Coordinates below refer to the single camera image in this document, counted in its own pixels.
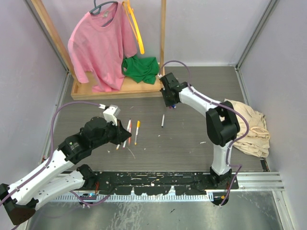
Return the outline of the white pen purple end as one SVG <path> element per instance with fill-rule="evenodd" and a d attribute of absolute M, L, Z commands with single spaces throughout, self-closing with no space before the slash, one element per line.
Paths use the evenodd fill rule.
<path fill-rule="evenodd" d="M 127 134 L 125 136 L 126 139 L 124 140 L 123 148 L 126 147 L 127 140 L 130 138 L 130 128 L 131 128 L 131 118 L 129 119 L 128 124 L 127 124 Z"/>

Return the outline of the white marker orange tip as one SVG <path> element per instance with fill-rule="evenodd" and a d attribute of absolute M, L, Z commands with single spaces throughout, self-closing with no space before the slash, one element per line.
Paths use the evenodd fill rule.
<path fill-rule="evenodd" d="M 139 128 L 140 128 L 139 126 L 136 128 L 134 145 L 137 145 L 137 139 L 138 139 Z"/>

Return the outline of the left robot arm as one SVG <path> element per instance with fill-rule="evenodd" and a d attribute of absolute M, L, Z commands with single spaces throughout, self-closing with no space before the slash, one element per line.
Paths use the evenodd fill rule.
<path fill-rule="evenodd" d="M 93 117 L 77 134 L 67 137 L 53 154 L 24 178 L 0 185 L 0 203 L 17 226 L 29 220 L 50 200 L 71 190 L 90 190 L 97 183 L 92 169 L 83 164 L 62 179 L 59 174 L 79 163 L 104 144 L 121 144 L 131 137 L 120 120 L 117 124 Z"/>

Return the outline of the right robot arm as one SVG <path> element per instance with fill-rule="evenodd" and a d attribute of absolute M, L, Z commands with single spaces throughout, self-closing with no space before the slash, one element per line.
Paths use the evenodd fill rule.
<path fill-rule="evenodd" d="M 187 82 L 180 83 L 173 73 L 158 77 L 163 85 L 160 92 L 167 107 L 186 104 L 205 117 L 207 136 L 213 143 L 210 182 L 214 188 L 222 188 L 231 177 L 232 143 L 240 131 L 233 105 L 229 101 L 213 100 Z"/>

